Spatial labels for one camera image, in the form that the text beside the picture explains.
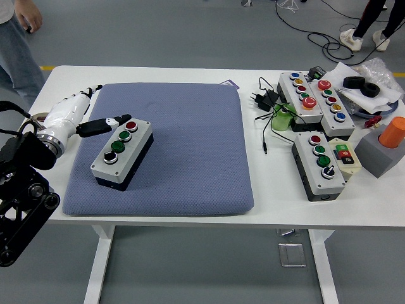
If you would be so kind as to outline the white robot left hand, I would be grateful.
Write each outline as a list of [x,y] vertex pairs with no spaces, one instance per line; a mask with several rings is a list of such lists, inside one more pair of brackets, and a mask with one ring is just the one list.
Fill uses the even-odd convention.
[[125,114],[83,123],[82,120],[89,109],[92,95],[101,88],[102,85],[88,87],[69,98],[65,98],[55,104],[47,114],[43,123],[44,128],[38,131],[37,138],[57,157],[66,151],[68,138],[72,135],[91,137],[108,133],[132,118],[131,115]]

